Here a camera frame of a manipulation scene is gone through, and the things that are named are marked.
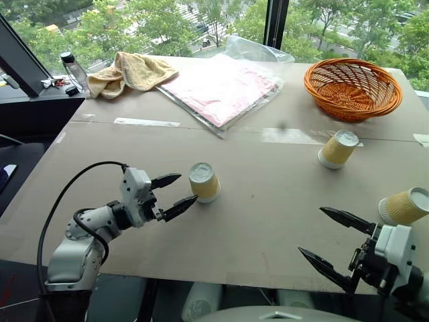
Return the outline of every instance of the table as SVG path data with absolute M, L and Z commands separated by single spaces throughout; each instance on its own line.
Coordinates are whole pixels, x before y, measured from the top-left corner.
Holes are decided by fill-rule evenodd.
M 204 63 L 196 58 L 175 60 L 184 66 L 194 61 Z M 306 67 L 295 64 L 290 70 L 303 76 Z M 427 133 L 424 123 L 428 124 L 429 113 L 399 74 L 404 103 L 409 105 L 360 124 L 336 122 L 310 106 L 312 100 L 300 88 L 301 76 L 296 83 L 287 80 L 274 101 L 243 119 L 225 140 L 157 92 L 130 92 L 115 103 L 85 101 L 0 218 L 0 258 L 35 263 L 37 240 L 50 207 L 60 189 L 90 163 L 126 162 L 151 177 L 184 174 L 171 186 L 156 191 L 166 209 L 190 195 L 188 170 L 205 161 L 212 164 L 222 184 L 219 199 L 208 205 L 195 204 L 169 223 L 152 221 L 141 229 L 128 229 L 109 244 L 111 255 L 102 272 L 341 291 L 319 275 L 296 246 L 325 257 L 347 274 L 353 251 L 365 236 L 335 223 L 318 207 L 336 207 L 377 221 L 380 199 L 411 186 L 427 186 L 429 150 L 415 142 L 412 133 Z M 81 118 L 84 114 L 94 115 L 85 121 Z M 113 123 L 116 117 L 177 121 L 180 126 L 123 125 Z M 310 129 L 353 129 L 364 146 L 357 148 L 342 170 L 332 171 L 317 160 L 321 145 L 264 140 L 264 129 L 283 120 L 288 128 L 302 129 L 321 144 L 328 138 Z M 120 180 L 119 167 L 104 166 L 72 186 L 48 230 L 45 264 L 73 212 L 120 199 Z M 429 256 L 424 246 L 429 242 L 429 218 L 413 228 L 418 250 L 422 249 L 414 264 L 427 270 Z M 361 283 L 357 292 L 374 290 Z

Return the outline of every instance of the beige towel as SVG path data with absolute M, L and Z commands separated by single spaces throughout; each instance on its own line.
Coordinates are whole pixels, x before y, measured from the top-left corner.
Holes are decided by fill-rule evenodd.
M 101 95 L 114 99 L 122 94 L 125 85 L 148 91 L 177 74 L 178 71 L 163 60 L 118 52 L 112 66 L 88 75 L 88 88 L 93 98 Z

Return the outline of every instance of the paper cup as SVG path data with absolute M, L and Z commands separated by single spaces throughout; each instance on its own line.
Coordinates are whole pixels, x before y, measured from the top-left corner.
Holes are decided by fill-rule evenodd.
M 189 171 L 189 182 L 200 203 L 211 203 L 221 193 L 221 184 L 208 163 L 195 164 Z
M 319 161 L 330 169 L 342 168 L 358 144 L 359 138 L 353 132 L 337 131 L 319 151 Z
M 416 187 L 384 198 L 378 212 L 389 225 L 409 225 L 429 213 L 429 192 Z

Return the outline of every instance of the plastic bag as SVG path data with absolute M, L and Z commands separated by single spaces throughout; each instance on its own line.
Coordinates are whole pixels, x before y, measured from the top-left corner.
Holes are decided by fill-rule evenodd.
M 183 70 L 159 87 L 219 137 L 249 112 L 270 102 L 283 87 L 289 54 L 230 36 L 223 53 L 204 60 L 204 70 Z

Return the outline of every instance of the wicker basket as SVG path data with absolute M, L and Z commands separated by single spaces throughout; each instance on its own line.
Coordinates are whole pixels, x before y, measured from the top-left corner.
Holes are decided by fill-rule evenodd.
M 316 104 L 342 121 L 363 121 L 391 113 L 402 101 L 396 80 L 384 69 L 359 59 L 327 59 L 304 77 Z

